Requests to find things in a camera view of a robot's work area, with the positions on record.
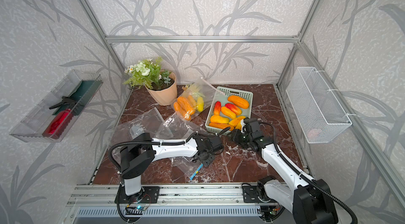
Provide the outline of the clear zip-top bag pink zipper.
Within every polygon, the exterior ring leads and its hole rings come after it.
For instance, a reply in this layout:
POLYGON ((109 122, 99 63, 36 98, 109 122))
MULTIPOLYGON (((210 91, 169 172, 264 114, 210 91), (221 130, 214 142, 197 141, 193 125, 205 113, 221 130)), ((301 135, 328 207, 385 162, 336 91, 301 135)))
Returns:
POLYGON ((220 91, 214 87, 211 83, 205 80, 203 77, 197 79, 194 83, 189 84, 184 87, 183 92, 178 97, 184 97, 188 99, 189 103, 195 108, 194 115, 188 115, 184 111, 179 103, 177 98, 175 98, 171 104, 171 107, 174 109, 175 114, 183 120, 190 121, 194 117, 198 116, 201 112, 197 111, 197 98, 203 97, 204 99, 204 110, 212 106, 215 96, 225 95, 224 92, 220 91))

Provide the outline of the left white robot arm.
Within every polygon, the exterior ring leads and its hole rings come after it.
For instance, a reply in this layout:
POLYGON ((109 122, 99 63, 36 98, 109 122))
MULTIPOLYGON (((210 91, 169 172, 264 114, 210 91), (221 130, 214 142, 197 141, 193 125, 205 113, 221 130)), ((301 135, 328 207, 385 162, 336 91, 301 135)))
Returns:
POLYGON ((193 132, 185 139, 162 140, 142 133, 132 141, 113 145, 108 152, 110 161, 116 166, 121 177, 120 186, 129 197, 141 197, 144 190, 141 176, 149 165, 157 160, 187 157, 209 166, 224 150, 220 134, 207 135, 193 132))

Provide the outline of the red yellow mango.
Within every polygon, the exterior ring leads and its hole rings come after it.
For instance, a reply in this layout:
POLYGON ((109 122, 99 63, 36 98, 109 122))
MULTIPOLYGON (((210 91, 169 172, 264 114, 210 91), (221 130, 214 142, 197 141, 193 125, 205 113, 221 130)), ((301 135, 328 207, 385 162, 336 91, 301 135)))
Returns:
POLYGON ((233 113, 235 113, 237 116, 239 116, 239 115, 242 114, 242 110, 241 110, 238 106, 236 106, 235 104, 233 104, 233 103, 227 103, 227 104, 225 105, 225 107, 228 108, 229 110, 231 110, 231 111, 232 111, 233 113))

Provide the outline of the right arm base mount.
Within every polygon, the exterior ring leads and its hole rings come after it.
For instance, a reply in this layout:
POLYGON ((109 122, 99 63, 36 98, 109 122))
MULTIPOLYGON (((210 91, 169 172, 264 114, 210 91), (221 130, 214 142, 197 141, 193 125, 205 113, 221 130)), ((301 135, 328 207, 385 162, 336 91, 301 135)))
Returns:
POLYGON ((249 183, 242 183, 242 194, 244 203, 268 203, 271 200, 261 194, 257 185, 251 185, 249 183))

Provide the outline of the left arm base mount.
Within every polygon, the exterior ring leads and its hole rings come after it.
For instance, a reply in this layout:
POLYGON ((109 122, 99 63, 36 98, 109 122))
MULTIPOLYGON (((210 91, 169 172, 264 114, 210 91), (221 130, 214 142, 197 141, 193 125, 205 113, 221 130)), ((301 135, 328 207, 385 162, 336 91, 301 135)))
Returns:
POLYGON ((158 186, 145 186, 133 194, 127 195, 124 186, 120 185, 120 191, 115 198, 115 204, 156 204, 159 197, 160 187, 158 186))

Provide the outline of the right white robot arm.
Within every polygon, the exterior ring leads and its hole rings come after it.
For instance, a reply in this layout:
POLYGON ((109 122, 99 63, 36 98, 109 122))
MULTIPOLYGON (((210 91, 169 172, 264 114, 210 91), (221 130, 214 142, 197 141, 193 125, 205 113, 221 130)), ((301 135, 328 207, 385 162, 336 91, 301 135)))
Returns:
POLYGON ((349 214, 353 224, 358 223, 354 211, 331 193, 324 180, 315 180, 284 154, 277 144, 276 129, 272 130, 272 136, 264 134, 261 130, 264 124, 256 118, 245 118, 231 134, 233 142, 259 153, 285 182, 282 185, 271 177, 260 180, 257 185, 260 198, 275 200, 293 215, 297 224, 337 224, 336 205, 349 214))

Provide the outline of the orange yellow mango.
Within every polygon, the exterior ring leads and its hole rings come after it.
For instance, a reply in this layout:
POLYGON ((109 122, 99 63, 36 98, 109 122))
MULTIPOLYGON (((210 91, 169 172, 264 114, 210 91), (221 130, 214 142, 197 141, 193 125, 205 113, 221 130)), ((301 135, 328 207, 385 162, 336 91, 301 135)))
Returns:
POLYGON ((225 115, 225 116, 231 118, 232 120, 237 117, 237 115, 236 115, 232 110, 230 110, 230 109, 227 108, 227 107, 222 107, 222 108, 221 108, 221 113, 222 113, 223 115, 225 115))

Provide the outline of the clear zip-top bag blue zipper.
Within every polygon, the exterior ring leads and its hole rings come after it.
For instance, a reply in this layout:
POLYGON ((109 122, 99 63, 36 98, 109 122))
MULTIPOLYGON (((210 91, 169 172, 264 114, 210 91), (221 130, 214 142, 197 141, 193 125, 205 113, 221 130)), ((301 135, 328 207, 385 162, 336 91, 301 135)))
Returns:
POLYGON ((203 164, 194 159, 197 153, 197 144, 194 133, 203 132, 202 128, 190 121, 186 121, 173 114, 164 123, 174 135, 173 139, 153 138, 158 143, 153 147, 155 153, 154 162, 158 160, 170 160, 171 167, 176 167, 187 177, 186 181, 192 181, 203 167, 203 164))

